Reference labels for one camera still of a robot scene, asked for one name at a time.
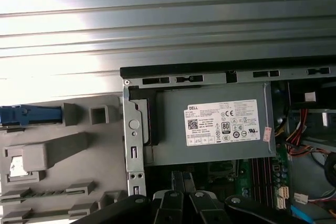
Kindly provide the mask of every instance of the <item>metal side panel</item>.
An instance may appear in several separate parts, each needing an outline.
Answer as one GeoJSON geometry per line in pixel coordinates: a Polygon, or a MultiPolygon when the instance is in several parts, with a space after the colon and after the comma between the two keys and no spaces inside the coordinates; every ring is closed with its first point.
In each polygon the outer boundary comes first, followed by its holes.
{"type": "Polygon", "coordinates": [[[336,54],[336,0],[0,6],[1,105],[121,92],[120,67],[336,54]]]}

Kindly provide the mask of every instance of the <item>power supply label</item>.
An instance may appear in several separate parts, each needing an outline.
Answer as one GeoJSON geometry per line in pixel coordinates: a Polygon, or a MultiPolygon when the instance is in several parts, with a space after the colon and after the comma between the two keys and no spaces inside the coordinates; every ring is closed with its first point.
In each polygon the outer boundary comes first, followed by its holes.
{"type": "Polygon", "coordinates": [[[260,140],[257,100],[188,105],[187,146],[260,140]]]}

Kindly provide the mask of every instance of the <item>barcode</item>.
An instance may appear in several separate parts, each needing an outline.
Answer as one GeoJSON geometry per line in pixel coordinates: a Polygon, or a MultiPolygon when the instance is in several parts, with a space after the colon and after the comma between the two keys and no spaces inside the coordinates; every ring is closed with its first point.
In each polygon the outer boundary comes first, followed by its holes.
{"type": "Polygon", "coordinates": [[[188,120],[188,129],[189,130],[197,130],[198,129],[198,120],[197,119],[188,120]]]}

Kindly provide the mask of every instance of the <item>screw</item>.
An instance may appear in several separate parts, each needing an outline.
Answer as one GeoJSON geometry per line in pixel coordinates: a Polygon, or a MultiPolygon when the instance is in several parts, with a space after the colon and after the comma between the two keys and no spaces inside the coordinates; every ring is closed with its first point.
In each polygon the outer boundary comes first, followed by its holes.
{"type": "Polygon", "coordinates": [[[196,196],[196,197],[203,197],[203,196],[204,196],[204,193],[198,191],[198,192],[195,193],[195,196],[196,196]]]}
{"type": "Polygon", "coordinates": [[[232,203],[235,203],[235,204],[240,203],[240,199],[238,199],[238,198],[232,198],[231,201],[232,201],[232,203]]]}

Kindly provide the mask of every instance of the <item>green circuit board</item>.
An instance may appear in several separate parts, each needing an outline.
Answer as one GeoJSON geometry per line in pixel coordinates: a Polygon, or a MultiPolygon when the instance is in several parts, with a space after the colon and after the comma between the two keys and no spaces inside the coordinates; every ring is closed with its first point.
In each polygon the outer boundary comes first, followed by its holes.
{"type": "Polygon", "coordinates": [[[237,195],[251,196],[251,170],[248,159],[239,162],[239,174],[235,181],[235,187],[237,195]]]}
{"type": "Polygon", "coordinates": [[[284,199],[284,208],[280,207],[277,202],[279,195],[279,189],[290,187],[290,174],[289,174],[289,166],[288,166],[288,154],[285,146],[280,146],[277,148],[277,156],[272,158],[272,179],[274,182],[273,190],[274,190],[274,205],[278,209],[285,209],[286,202],[288,199],[284,199]]]}

